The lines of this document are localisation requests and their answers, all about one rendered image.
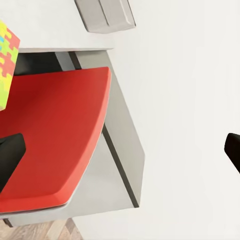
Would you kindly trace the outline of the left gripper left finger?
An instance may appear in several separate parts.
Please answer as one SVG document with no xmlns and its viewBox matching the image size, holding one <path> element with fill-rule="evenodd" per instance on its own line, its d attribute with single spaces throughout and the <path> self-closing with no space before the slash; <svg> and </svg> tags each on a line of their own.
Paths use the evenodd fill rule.
<svg viewBox="0 0 240 240">
<path fill-rule="evenodd" d="M 26 153 L 21 133 L 0 138 L 0 193 Z"/>
</svg>

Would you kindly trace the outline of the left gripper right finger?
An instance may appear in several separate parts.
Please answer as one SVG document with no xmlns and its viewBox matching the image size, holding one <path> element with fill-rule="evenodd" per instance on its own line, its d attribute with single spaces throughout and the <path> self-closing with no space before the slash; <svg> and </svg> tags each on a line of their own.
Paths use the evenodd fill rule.
<svg viewBox="0 0 240 240">
<path fill-rule="evenodd" d="M 240 173 L 240 135 L 229 133 L 227 135 L 224 151 Z"/>
</svg>

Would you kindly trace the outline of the jigsaw puzzle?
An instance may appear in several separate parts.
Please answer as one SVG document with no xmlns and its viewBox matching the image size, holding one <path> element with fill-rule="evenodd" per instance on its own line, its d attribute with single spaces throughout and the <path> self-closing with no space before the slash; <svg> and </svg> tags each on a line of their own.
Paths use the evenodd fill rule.
<svg viewBox="0 0 240 240">
<path fill-rule="evenodd" d="M 0 20 L 0 111 L 6 108 L 21 40 Z"/>
</svg>

